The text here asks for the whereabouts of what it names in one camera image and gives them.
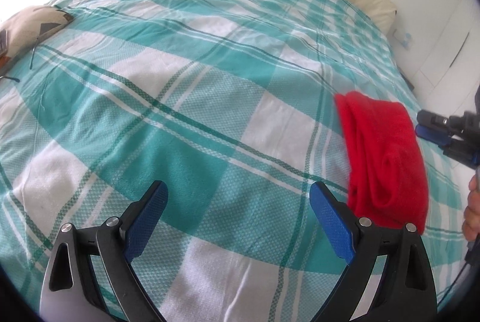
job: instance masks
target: plaid bedspread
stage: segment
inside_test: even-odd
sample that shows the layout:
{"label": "plaid bedspread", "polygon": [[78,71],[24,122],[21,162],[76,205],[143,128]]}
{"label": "plaid bedspread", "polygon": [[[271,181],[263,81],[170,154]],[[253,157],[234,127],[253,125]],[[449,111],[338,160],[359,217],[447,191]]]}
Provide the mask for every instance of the plaid bedspread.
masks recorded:
{"label": "plaid bedspread", "polygon": [[[167,319],[309,321],[345,267],[308,202],[316,180],[346,199],[333,95],[419,109],[385,36],[344,0],[50,4],[75,21],[32,70],[32,53],[16,64],[20,83],[0,81],[0,262],[22,295],[38,307],[63,223],[101,224],[159,179],[169,203],[133,267]],[[441,296],[465,250],[462,207],[450,163],[419,144]]]}

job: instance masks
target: hand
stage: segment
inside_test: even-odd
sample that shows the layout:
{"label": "hand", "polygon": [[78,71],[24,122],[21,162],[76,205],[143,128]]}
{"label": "hand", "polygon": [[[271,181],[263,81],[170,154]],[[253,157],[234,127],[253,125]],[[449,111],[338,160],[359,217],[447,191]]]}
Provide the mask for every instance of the hand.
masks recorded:
{"label": "hand", "polygon": [[474,241],[480,233],[480,192],[477,189],[477,180],[473,176],[469,183],[469,205],[463,214],[465,221],[462,225],[463,235],[468,242]]}

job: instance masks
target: red clothing item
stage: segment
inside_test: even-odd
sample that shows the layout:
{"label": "red clothing item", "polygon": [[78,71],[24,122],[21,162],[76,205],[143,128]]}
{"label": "red clothing item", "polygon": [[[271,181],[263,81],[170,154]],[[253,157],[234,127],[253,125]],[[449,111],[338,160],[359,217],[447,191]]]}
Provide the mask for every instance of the red clothing item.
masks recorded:
{"label": "red clothing item", "polygon": [[351,166],[347,205],[358,217],[421,234],[428,211],[422,153],[405,107],[359,92],[335,95]]}

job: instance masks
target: bolt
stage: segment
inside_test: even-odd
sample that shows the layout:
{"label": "bolt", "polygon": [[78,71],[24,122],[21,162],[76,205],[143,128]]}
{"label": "bolt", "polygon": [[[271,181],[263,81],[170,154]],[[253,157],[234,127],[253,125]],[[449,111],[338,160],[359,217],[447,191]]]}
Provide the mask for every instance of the bolt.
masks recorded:
{"label": "bolt", "polygon": [[71,230],[71,223],[65,223],[60,230],[62,233],[68,233]]}
{"label": "bolt", "polygon": [[405,225],[405,227],[406,227],[406,229],[407,229],[408,231],[410,231],[411,233],[414,233],[414,232],[417,231],[417,226],[414,225],[413,223],[407,223],[407,224]]}
{"label": "bolt", "polygon": [[368,218],[363,217],[363,218],[360,218],[358,221],[359,221],[360,225],[362,225],[363,227],[370,227],[371,226],[371,220],[368,219]]}
{"label": "bolt", "polygon": [[113,226],[116,226],[118,224],[119,220],[116,216],[112,216],[112,217],[108,218],[106,220],[106,222],[107,222],[106,225],[108,227],[113,227]]}

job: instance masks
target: black cable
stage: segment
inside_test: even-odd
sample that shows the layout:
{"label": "black cable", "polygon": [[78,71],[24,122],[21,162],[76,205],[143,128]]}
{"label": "black cable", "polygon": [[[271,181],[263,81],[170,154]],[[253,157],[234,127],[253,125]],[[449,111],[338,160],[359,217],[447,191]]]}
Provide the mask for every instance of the black cable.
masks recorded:
{"label": "black cable", "polygon": [[450,287],[448,287],[448,289],[445,291],[445,294],[443,294],[443,297],[442,299],[440,299],[440,301],[437,303],[437,307],[440,306],[440,303],[443,302],[443,300],[447,297],[447,295],[450,293],[451,289],[453,288],[453,286],[455,285],[455,283],[457,282],[458,278],[462,275],[463,271],[465,270],[465,267],[468,265],[468,262],[465,262],[465,264],[463,264],[462,266],[462,269],[460,269],[460,272],[458,272],[458,275],[457,277],[455,278],[455,280],[453,280],[453,283],[450,285]]}

